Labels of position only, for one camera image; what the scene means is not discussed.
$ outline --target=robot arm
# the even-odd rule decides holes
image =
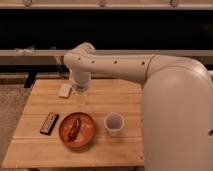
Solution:
[[[91,72],[145,83],[146,171],[213,170],[213,86],[201,63],[162,55],[96,55],[88,43],[69,51],[64,63],[77,87],[88,86]]]
[[[163,55],[96,55],[89,43],[66,53],[64,64],[72,69],[74,83],[83,87],[88,86],[91,72],[143,84],[154,72],[171,66],[196,71],[211,82],[205,67],[192,59]]]

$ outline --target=table surface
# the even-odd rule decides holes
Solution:
[[[68,80],[37,80],[3,161],[3,168],[143,166],[140,85],[118,79],[94,79],[79,105],[77,95],[59,98]],[[51,136],[39,133],[49,112],[60,118]],[[72,151],[59,138],[61,121],[70,113],[93,117],[97,132],[83,151]],[[109,112],[125,117],[118,137],[110,137],[103,119]]]

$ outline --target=paper cup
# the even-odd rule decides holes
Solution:
[[[119,113],[109,113],[104,118],[104,126],[108,134],[112,137],[115,137],[124,127],[124,117]]]

